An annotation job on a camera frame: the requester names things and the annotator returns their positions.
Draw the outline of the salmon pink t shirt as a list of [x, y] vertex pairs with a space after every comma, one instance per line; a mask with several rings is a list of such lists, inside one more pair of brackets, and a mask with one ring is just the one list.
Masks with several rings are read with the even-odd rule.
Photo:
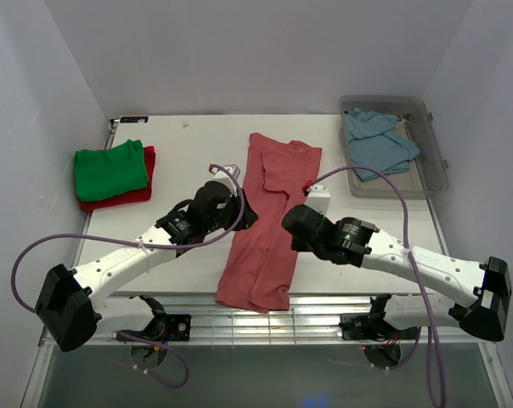
[[218, 282], [216, 302], [259, 313], [290, 308], [297, 253], [281, 226], [286, 213], [305, 202], [302, 186], [319, 175], [322, 150], [301, 141], [281, 143], [250, 135], [243, 188], [258, 220], [234, 234]]

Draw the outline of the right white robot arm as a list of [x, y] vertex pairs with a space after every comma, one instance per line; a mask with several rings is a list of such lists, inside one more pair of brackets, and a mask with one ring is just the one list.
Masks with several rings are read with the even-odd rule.
[[512, 288], [507, 263], [450, 258], [419, 246], [406, 249], [383, 229], [357, 218], [332, 222], [306, 205], [293, 207], [282, 221], [296, 252], [311, 252], [336, 265], [352, 265], [422, 282], [427, 294], [390, 293], [371, 299], [370, 311], [341, 323], [351, 338], [378, 339], [414, 327], [458, 327], [467, 334], [501, 342]]

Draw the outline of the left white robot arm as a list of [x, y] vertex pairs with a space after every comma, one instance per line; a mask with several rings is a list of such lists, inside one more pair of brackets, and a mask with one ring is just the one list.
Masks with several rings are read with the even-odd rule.
[[136, 241], [90, 263], [49, 270], [35, 307], [64, 352], [97, 332], [128, 334], [159, 342], [166, 312], [150, 296], [114, 297], [114, 292], [153, 268], [171, 262], [217, 230], [247, 230], [258, 220], [244, 192], [209, 181], [192, 199], [179, 202]]

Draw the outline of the folded red t shirt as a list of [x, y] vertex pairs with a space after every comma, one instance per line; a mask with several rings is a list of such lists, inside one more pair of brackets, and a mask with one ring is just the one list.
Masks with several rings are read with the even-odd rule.
[[149, 201], [155, 170], [154, 146], [128, 140], [109, 150], [75, 153], [76, 197], [85, 212]]

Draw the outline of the blue t shirt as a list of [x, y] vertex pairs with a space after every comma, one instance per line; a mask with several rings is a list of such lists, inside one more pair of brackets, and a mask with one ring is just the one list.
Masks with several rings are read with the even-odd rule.
[[344, 119], [347, 154], [353, 166], [364, 167], [354, 170], [362, 182], [378, 178], [367, 167], [384, 175], [405, 173], [420, 154], [416, 144], [397, 131], [398, 116], [355, 108], [351, 113], [345, 111]]

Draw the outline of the folded green t shirt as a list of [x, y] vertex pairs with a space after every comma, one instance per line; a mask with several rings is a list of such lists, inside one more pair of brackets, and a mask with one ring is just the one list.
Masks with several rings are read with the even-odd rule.
[[128, 140], [108, 150], [78, 150], [74, 155], [76, 195], [102, 201], [148, 185], [144, 146]]

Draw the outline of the blue label sticker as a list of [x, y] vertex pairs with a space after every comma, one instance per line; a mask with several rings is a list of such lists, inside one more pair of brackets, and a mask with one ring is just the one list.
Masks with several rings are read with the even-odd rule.
[[148, 120], [147, 116], [122, 116], [119, 123], [147, 123]]

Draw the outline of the clear plastic bin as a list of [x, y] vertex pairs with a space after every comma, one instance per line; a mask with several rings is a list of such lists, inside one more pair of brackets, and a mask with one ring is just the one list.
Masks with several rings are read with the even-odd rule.
[[342, 115], [359, 108], [392, 115], [398, 119], [395, 132], [416, 146], [420, 153], [409, 162], [408, 170], [390, 176], [405, 198], [426, 200], [448, 188], [446, 162], [438, 149], [431, 126], [432, 115], [421, 99], [410, 96], [346, 95], [339, 101]]

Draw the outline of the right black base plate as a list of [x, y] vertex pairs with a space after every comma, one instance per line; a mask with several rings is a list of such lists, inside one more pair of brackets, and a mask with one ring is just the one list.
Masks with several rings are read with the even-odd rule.
[[384, 343], [392, 340], [415, 340], [419, 334], [418, 327], [398, 330], [383, 322], [382, 319], [372, 323], [366, 314], [341, 314], [338, 326], [343, 340], [370, 340]]

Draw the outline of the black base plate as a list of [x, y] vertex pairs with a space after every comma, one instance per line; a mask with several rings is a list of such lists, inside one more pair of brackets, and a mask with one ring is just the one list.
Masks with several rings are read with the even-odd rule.
[[419, 334], [418, 327], [398, 330], [383, 322], [382, 319], [372, 323], [366, 314], [341, 314], [338, 326], [343, 340], [370, 340], [384, 343], [392, 340], [415, 340]]
[[161, 343], [186, 342], [190, 338], [191, 320], [190, 314], [158, 315], [145, 327], [144, 338]]

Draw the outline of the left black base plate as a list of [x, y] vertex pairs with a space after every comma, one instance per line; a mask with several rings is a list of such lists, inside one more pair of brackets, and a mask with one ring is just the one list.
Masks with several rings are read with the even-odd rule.
[[161, 343], [186, 342], [190, 338], [191, 320], [190, 314], [158, 315], [145, 327], [144, 338]]

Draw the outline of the aluminium table frame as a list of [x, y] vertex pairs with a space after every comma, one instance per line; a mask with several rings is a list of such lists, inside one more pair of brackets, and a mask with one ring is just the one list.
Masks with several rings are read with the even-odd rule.
[[[95, 212], [85, 232], [78, 236], [79, 255], [67, 269], [88, 264], [135, 241], [179, 202], [192, 199], [208, 181], [211, 164], [236, 164], [240, 175], [233, 191], [244, 191], [250, 135], [260, 133], [281, 143], [301, 141], [322, 150], [319, 175], [304, 185], [322, 184], [330, 191], [325, 215], [332, 222], [357, 218], [396, 237], [406, 249], [426, 250], [478, 263], [490, 257], [504, 260], [503, 249], [468, 255], [454, 249], [444, 237], [435, 210], [427, 201], [409, 200], [390, 180], [395, 199], [357, 198], [348, 187], [350, 167], [341, 148], [338, 115], [197, 115], [147, 116], [147, 123], [111, 123], [107, 148], [130, 140], [155, 147], [157, 158], [153, 195], [141, 206], [124, 206]], [[219, 229], [200, 244], [189, 246], [179, 258], [140, 275], [114, 292], [116, 298], [150, 296], [169, 315], [191, 315], [191, 345], [309, 344], [339, 342], [341, 314], [366, 315], [370, 301], [378, 295], [407, 296], [429, 293], [422, 282], [413, 282], [352, 265], [336, 265], [310, 252], [296, 252], [296, 268], [291, 282], [290, 308], [259, 313], [235, 309], [216, 302], [216, 291], [238, 231]], [[480, 343], [494, 343], [473, 337], [458, 327], [418, 327], [420, 339], [440, 345], [451, 335]], [[97, 332], [124, 343], [142, 343], [149, 349], [170, 349], [174, 343], [145, 340], [122, 332]]]

